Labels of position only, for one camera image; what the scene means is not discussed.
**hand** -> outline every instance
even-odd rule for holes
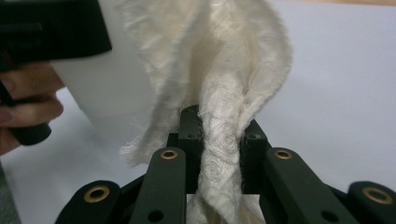
[[[7,128],[28,127],[59,117],[64,108],[56,91],[64,84],[49,63],[29,63],[17,70],[0,74],[0,80],[18,104],[0,104],[0,155],[20,143]]]

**black object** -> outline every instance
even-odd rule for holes
[[[111,191],[108,201],[82,200],[104,183],[93,182],[73,196],[56,223],[185,223],[185,194],[196,191],[203,150],[197,111],[198,106],[182,111],[179,133],[170,133],[167,148],[154,153],[146,175],[114,189],[116,203]],[[396,223],[394,191],[372,182],[356,182],[348,194],[326,186],[297,153],[271,147],[255,120],[245,131],[240,153],[242,191],[260,194],[267,224]]]
[[[0,72],[18,64],[88,57],[111,50],[97,0],[0,0]],[[15,106],[0,82],[3,104]],[[50,136],[47,123],[12,128],[25,146]]]

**bolt hole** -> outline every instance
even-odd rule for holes
[[[165,152],[161,153],[161,157],[166,160],[172,160],[177,157],[177,152],[174,150],[166,150]]]
[[[338,222],[338,216],[336,214],[334,214],[333,212],[329,212],[329,211],[322,211],[321,215],[324,219],[326,219],[329,222],[335,223]]]
[[[107,186],[94,186],[84,195],[84,201],[87,203],[99,203],[110,194]]]
[[[173,152],[173,151],[166,151],[165,153],[163,153],[163,155],[164,155],[166,158],[171,158],[171,157],[175,156],[175,152]]]
[[[382,189],[366,187],[363,189],[363,194],[376,203],[393,204],[392,197]]]
[[[163,212],[162,211],[152,211],[148,214],[148,221],[151,223],[159,222],[163,220]]]
[[[281,160],[290,160],[293,157],[291,153],[285,150],[278,150],[275,152],[275,155]]]
[[[94,191],[90,194],[90,197],[92,197],[92,198],[94,198],[94,199],[97,199],[97,198],[102,197],[104,194],[105,194],[105,191],[104,191],[104,190],[102,190],[102,189],[96,189],[96,190],[94,190]]]

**white cloth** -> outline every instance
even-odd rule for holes
[[[208,208],[239,223],[238,142],[290,70],[280,19],[262,0],[126,0],[119,10],[157,94],[151,123],[121,152],[133,165],[149,162],[181,109],[199,104],[205,150],[188,223],[209,223]],[[243,201],[261,216],[257,201]]]

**white surface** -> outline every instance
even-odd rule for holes
[[[141,132],[149,122],[154,99],[149,76],[138,61],[137,47],[123,32],[115,1],[99,0],[113,49],[86,59],[52,62],[79,108],[101,133],[120,142]]]
[[[396,190],[396,7],[278,2],[294,65],[257,120],[275,147],[298,152],[341,190],[370,180]],[[53,223],[74,192],[94,180],[120,186],[144,173],[120,160],[70,94],[44,143],[1,158],[22,223]]]

